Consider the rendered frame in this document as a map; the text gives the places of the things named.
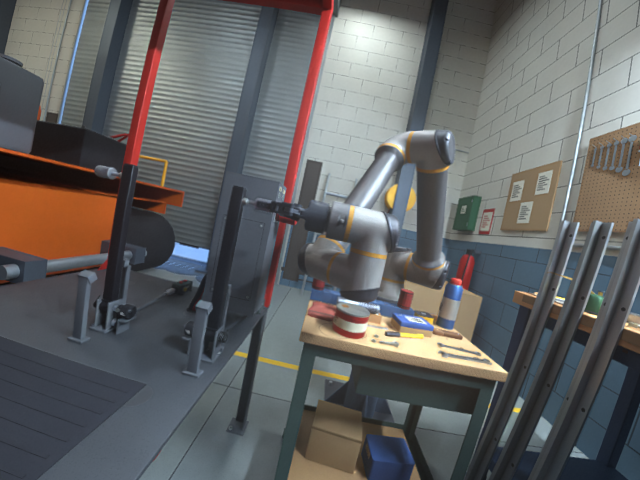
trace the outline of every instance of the yellow railing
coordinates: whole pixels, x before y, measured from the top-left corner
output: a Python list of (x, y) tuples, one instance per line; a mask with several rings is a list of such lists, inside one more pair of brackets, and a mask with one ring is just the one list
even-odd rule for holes
[(165, 160), (164, 158), (148, 157), (147, 155), (140, 155), (140, 158), (151, 160), (153, 162), (164, 163), (164, 168), (162, 169), (162, 179), (160, 180), (160, 186), (164, 187), (164, 182), (167, 179), (167, 168), (169, 168), (169, 160)]

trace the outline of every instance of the cork bulletin board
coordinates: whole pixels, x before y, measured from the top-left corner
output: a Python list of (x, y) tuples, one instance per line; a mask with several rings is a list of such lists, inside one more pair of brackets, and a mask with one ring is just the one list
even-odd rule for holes
[(549, 230), (561, 169), (562, 162), (554, 162), (513, 175), (500, 230)]
[[(632, 135), (638, 138), (635, 139), (633, 148), (630, 150)], [(640, 218), (639, 148), (640, 123), (591, 139), (574, 216), (574, 221), (580, 222), (581, 232), (586, 232), (594, 220), (614, 222), (613, 231), (624, 232), (631, 220)], [(627, 159), (629, 159), (628, 170), (626, 169)], [(614, 170), (610, 169), (612, 160), (615, 161)], [(605, 161), (607, 161), (606, 170), (604, 170)]]

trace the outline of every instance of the poster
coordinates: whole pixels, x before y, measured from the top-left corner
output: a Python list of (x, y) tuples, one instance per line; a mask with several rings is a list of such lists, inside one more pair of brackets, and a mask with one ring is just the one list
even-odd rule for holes
[(482, 212), (482, 217), (480, 219), (480, 235), (489, 235), (491, 233), (491, 226), (493, 225), (493, 216), (495, 213), (495, 208), (488, 208)]
[(524, 190), (524, 180), (518, 180), (513, 182), (513, 188), (511, 189), (510, 202), (519, 202), (522, 200), (522, 190)]
[(536, 183), (536, 195), (545, 195), (551, 190), (551, 180), (553, 180), (553, 170), (540, 172)]
[(531, 221), (531, 210), (533, 210), (533, 202), (522, 202), (516, 223), (529, 223)]

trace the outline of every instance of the green box on wall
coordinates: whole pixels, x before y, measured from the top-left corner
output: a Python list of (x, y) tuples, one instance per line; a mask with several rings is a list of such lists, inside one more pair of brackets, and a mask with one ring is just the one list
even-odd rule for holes
[(476, 228), (478, 220), (478, 212), (480, 211), (480, 202), (482, 197), (472, 195), (458, 200), (458, 209), (456, 210), (456, 218), (453, 221), (453, 229), (462, 232), (473, 232)]

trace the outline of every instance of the corrugated metal shutter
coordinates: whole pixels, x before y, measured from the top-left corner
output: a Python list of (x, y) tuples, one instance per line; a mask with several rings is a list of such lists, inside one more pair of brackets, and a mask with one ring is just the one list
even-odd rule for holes
[(61, 123), (81, 127), (110, 0), (91, 0), (78, 42)]
[(243, 172), (283, 181), (319, 15), (280, 10)]
[[(113, 85), (105, 134), (129, 131), (157, 0), (132, 10)], [(149, 110), (143, 155), (169, 160), (166, 186), (184, 190), (168, 207), (176, 240), (209, 247), (227, 152), (260, 7), (216, 0), (176, 2)], [(140, 180), (161, 167), (140, 161)]]

